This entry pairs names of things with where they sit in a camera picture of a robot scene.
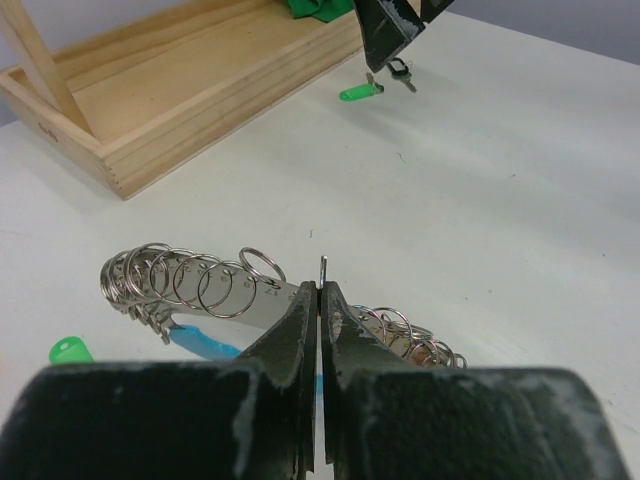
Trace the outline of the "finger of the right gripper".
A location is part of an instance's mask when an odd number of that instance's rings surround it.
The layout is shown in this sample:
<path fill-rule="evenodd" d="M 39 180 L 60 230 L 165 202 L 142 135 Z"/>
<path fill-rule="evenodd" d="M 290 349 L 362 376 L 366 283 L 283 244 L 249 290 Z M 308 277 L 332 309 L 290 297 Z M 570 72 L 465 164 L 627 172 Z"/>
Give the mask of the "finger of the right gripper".
<path fill-rule="evenodd" d="M 434 21 L 455 0 L 421 0 L 420 19 L 422 21 Z"/>
<path fill-rule="evenodd" d="M 353 5 L 365 61 L 372 73 L 382 70 L 425 30 L 406 0 L 354 0 Z"/>

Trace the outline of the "metal keyring plate with keys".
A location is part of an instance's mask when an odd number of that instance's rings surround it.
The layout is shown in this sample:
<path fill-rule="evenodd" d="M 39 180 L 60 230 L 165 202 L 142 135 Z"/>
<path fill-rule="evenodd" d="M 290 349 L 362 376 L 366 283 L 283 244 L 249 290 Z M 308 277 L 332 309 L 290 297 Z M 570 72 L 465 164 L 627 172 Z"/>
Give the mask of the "metal keyring plate with keys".
<path fill-rule="evenodd" d="M 431 369 L 465 369 L 467 359 L 430 330 L 392 307 L 351 306 L 326 295 L 326 280 L 309 282 L 317 298 L 323 359 L 328 367 L 373 368 L 405 363 Z M 100 272 L 100 289 L 121 314 L 202 358 L 230 352 L 223 325 L 258 333 L 271 329 L 296 299 L 299 285 L 263 252 L 244 247 L 237 259 L 153 242 L 122 251 Z"/>

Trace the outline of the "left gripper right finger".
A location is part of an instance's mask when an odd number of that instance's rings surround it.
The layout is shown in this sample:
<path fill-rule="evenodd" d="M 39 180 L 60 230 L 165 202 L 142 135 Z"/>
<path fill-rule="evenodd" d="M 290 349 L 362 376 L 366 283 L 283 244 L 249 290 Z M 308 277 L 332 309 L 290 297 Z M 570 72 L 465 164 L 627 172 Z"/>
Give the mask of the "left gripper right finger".
<path fill-rule="evenodd" d="M 319 300 L 325 455 L 338 479 L 625 479 L 591 388 L 560 368 L 424 368 Z"/>

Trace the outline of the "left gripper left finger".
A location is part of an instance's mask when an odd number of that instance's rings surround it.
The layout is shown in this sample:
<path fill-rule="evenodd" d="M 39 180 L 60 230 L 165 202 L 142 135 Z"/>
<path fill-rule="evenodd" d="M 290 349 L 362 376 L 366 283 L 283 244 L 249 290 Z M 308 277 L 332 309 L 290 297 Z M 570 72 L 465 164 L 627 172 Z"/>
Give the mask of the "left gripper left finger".
<path fill-rule="evenodd" d="M 41 370 L 1 433 L 5 479 L 302 479 L 314 469 L 318 290 L 231 360 Z"/>

